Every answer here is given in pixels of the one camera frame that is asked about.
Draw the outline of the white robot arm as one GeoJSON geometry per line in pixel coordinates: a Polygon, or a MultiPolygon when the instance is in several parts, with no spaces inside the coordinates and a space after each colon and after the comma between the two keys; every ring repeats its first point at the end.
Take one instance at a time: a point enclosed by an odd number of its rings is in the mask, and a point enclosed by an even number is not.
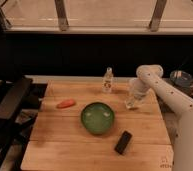
{"type": "Polygon", "coordinates": [[[193,99],[162,79],[160,65],[141,65],[136,75],[129,81],[126,108],[136,109],[147,91],[153,89],[179,119],[172,171],[193,171],[193,99]]]}

